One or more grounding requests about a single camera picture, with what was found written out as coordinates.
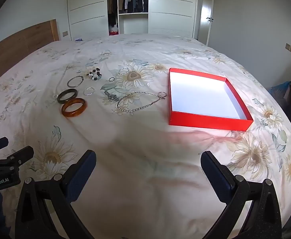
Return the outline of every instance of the bed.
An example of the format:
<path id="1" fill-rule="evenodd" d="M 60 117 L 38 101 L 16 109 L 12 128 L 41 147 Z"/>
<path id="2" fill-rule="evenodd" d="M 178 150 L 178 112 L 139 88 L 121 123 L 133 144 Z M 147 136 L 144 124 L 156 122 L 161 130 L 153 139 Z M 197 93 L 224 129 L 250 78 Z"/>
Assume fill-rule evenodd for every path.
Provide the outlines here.
<path id="1" fill-rule="evenodd" d="M 87 76 L 94 68 L 100 68 L 100 80 Z M 130 72 L 120 75 L 121 68 Z M 250 129 L 169 126 L 168 100 L 130 115 L 119 111 L 104 93 L 122 97 L 132 91 L 168 92 L 169 68 L 226 76 L 253 117 Z M 88 107 L 67 119 L 55 98 L 77 75 L 84 77 L 76 88 L 78 97 Z M 84 96 L 89 87 L 95 92 Z M 124 100 L 124 107 L 151 101 L 152 97 L 135 94 Z M 291 215 L 291 123 L 247 70 L 194 39 L 118 35 L 56 41 L 36 50 L 0 77 L 2 136 L 10 143 L 0 158 L 27 145 L 34 148 L 33 160 L 21 167 L 22 181 L 29 176 L 50 179 L 86 150 L 96 152 L 96 168 L 72 203 L 95 238 L 202 238 L 225 207 L 200 167 L 200 154 L 206 150 L 249 181 L 270 178 L 282 224 Z M 2 191 L 12 234 L 21 187 L 22 183 Z M 233 235 L 248 209 L 246 204 Z"/>

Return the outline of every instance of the wardrobe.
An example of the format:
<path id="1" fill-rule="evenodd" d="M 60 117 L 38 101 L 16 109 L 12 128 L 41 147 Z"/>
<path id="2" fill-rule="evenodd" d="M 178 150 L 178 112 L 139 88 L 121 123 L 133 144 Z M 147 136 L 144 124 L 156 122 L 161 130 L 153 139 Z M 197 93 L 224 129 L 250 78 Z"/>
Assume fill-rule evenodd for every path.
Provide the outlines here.
<path id="1" fill-rule="evenodd" d="M 68 0 L 72 40 L 119 34 L 172 34 L 195 37 L 202 0 Z"/>

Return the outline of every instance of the red box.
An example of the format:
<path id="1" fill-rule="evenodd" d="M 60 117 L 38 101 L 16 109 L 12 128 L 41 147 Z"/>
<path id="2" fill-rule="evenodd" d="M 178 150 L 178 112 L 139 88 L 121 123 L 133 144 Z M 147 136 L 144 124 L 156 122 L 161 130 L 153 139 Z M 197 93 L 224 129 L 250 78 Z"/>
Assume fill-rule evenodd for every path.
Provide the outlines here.
<path id="1" fill-rule="evenodd" d="M 253 118 L 227 78 L 170 68 L 169 125 L 247 131 Z"/>

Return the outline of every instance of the white door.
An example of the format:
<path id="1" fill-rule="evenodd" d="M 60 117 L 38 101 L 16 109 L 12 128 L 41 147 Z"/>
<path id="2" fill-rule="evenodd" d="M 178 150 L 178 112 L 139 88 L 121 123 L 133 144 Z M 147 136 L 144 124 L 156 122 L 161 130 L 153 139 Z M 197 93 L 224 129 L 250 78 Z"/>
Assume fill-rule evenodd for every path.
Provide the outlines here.
<path id="1" fill-rule="evenodd" d="M 198 0 L 149 0 L 149 33 L 193 37 Z"/>
<path id="2" fill-rule="evenodd" d="M 68 0 L 72 40 L 109 35 L 107 0 Z"/>
<path id="3" fill-rule="evenodd" d="M 213 22 L 214 0 L 203 0 L 198 41 L 208 46 Z"/>

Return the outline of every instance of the blue gripper pad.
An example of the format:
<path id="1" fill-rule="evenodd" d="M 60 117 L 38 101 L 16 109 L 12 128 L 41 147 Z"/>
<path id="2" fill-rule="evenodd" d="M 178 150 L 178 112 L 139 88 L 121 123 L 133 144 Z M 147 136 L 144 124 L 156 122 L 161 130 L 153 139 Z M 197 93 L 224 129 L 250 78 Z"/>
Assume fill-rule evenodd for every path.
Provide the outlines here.
<path id="1" fill-rule="evenodd" d="M 97 163 L 94 151 L 87 150 L 64 174 L 63 189 L 67 202 L 76 201 Z"/>
<path id="2" fill-rule="evenodd" d="M 207 152 L 204 152 L 201 155 L 201 167 L 218 196 L 218 199 L 221 202 L 229 204 L 232 199 L 232 185 L 221 171 L 221 168 L 225 166 L 221 165 L 212 154 L 210 156 Z"/>

